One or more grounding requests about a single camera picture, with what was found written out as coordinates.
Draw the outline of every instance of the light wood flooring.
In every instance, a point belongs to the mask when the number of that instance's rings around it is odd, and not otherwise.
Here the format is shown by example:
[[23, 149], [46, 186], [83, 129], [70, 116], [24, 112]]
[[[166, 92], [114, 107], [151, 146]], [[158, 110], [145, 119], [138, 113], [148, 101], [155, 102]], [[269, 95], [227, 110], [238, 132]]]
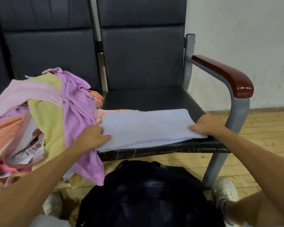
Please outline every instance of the light wood flooring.
[[[226, 122], [228, 116], [216, 117], [222, 122]], [[249, 114], [240, 135], [266, 150], [284, 157], [284, 112]], [[211, 156], [211, 153], [172, 153], [132, 160], [158, 161], [166, 166], [182, 166], [195, 177], [202, 179]], [[121, 161], [104, 162], [105, 173], [112, 172]], [[239, 198], [244, 198], [260, 190], [249, 171], [233, 154], [228, 155], [219, 176], [226, 176], [234, 182]], [[76, 190], [71, 189], [68, 184], [60, 184], [56, 187], [56, 190], [59, 190], [65, 199], [72, 200], [77, 204], [76, 210], [71, 214], [71, 225], [74, 225], [76, 221], [80, 200], [93, 186], [94, 184], [86, 179]]]

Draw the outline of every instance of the forearm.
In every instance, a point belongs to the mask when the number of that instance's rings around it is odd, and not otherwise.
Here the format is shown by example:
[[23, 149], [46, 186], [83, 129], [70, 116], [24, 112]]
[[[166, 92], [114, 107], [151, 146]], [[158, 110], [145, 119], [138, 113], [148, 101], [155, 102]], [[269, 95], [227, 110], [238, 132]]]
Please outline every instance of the forearm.
[[72, 145], [62, 154], [0, 191], [0, 227], [26, 227], [61, 177], [81, 156]]
[[215, 136], [242, 162], [265, 194], [284, 214], [284, 158], [226, 128]]

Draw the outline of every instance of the loose thread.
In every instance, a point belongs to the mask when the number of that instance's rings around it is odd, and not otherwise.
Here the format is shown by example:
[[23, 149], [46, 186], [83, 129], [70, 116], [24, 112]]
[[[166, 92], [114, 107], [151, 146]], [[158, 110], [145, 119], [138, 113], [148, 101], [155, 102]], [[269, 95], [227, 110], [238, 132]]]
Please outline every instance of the loose thread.
[[[135, 152], [134, 152], [134, 154], [133, 154], [133, 157], [135, 156], [136, 151], [137, 151], [137, 149], [135, 150]], [[132, 159], [133, 159], [133, 157], [132, 157]]]

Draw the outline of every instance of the wall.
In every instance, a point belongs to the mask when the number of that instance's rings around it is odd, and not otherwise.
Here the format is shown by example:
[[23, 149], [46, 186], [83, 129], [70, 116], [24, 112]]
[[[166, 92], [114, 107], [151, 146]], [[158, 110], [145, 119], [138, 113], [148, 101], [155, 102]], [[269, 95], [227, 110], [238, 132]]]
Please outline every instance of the wall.
[[[96, 0], [91, 2], [95, 16]], [[95, 24], [100, 41], [97, 16]], [[196, 34], [195, 54], [249, 76], [251, 108], [284, 107], [284, 0], [187, 0], [186, 33]], [[104, 65], [103, 55], [99, 61]], [[226, 86], [195, 66], [189, 92], [205, 111], [231, 107]]]

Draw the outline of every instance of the baseboard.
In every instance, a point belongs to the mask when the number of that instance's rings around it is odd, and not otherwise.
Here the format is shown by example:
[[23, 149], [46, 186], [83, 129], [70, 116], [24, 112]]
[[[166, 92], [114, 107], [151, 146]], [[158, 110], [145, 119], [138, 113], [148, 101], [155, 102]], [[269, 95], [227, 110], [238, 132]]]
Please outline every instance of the baseboard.
[[[279, 112], [279, 111], [284, 111], [284, 107], [252, 108], [249, 110], [249, 113], [265, 113], [265, 112]], [[212, 115], [228, 115], [230, 113], [230, 110], [207, 111], [206, 113]]]

